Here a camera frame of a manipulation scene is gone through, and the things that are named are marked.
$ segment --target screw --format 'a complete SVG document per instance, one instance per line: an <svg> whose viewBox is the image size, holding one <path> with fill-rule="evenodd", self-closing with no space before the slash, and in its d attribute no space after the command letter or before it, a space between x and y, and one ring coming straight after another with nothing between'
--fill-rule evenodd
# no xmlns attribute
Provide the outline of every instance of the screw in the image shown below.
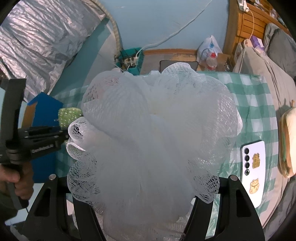
<svg viewBox="0 0 296 241"><path fill-rule="evenodd" d="M57 175L55 175L55 174L51 174L51 175L49 175L48 178L52 181L52 180L54 180L56 177L57 177Z"/></svg>
<svg viewBox="0 0 296 241"><path fill-rule="evenodd" d="M237 181L238 178L237 178L236 175L231 175L231 176L230 176L230 179L233 180L233 181Z"/></svg>

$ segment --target electrical outlet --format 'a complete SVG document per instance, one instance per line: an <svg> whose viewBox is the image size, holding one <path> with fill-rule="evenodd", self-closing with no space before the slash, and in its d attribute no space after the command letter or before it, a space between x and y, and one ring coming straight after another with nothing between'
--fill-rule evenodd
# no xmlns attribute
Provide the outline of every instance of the electrical outlet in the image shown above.
<svg viewBox="0 0 296 241"><path fill-rule="evenodd" d="M124 59L124 63L126 66L131 66L131 67L135 67L138 63L139 57L130 57L130 58L126 58Z"/></svg>
<svg viewBox="0 0 296 241"><path fill-rule="evenodd" d="M249 8L247 6L247 1L246 0L237 0L237 3L239 5L239 9L241 11L244 11L244 12L248 12L249 11Z"/></svg>

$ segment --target white phone case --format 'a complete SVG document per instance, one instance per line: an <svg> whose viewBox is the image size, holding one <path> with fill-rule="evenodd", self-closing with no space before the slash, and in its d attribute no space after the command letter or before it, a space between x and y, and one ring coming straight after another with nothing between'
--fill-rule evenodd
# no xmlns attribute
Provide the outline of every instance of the white phone case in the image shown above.
<svg viewBox="0 0 296 241"><path fill-rule="evenodd" d="M249 156L249 168L246 168L246 156ZM246 189L254 207L259 207L262 201L264 183L265 183L265 143L264 141L258 141L256 143L244 145L241 148L242 158L242 185Z"/></svg>

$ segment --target wooden baseboard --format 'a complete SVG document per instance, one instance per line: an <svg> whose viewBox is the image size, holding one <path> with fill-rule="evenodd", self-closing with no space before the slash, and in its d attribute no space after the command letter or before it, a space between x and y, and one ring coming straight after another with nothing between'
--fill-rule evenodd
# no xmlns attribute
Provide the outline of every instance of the wooden baseboard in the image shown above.
<svg viewBox="0 0 296 241"><path fill-rule="evenodd" d="M144 50L144 55L152 54L188 54L188 55L197 55L196 49L152 49Z"/></svg>

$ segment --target gold sticker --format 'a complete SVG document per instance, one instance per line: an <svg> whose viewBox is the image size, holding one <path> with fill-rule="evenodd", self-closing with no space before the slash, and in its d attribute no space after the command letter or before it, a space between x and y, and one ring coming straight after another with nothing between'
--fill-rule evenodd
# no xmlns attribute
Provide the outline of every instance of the gold sticker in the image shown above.
<svg viewBox="0 0 296 241"><path fill-rule="evenodd" d="M253 180L250 183L250 191L249 191L249 193L253 194L253 193L257 192L258 189L259 189L259 179L257 178L256 180Z"/></svg>
<svg viewBox="0 0 296 241"><path fill-rule="evenodd" d="M260 166L260 158L259 158L259 153L257 153L257 154L254 154L254 156L253 156L253 164L252 164L252 167L254 169L254 168L257 168L259 166Z"/></svg>

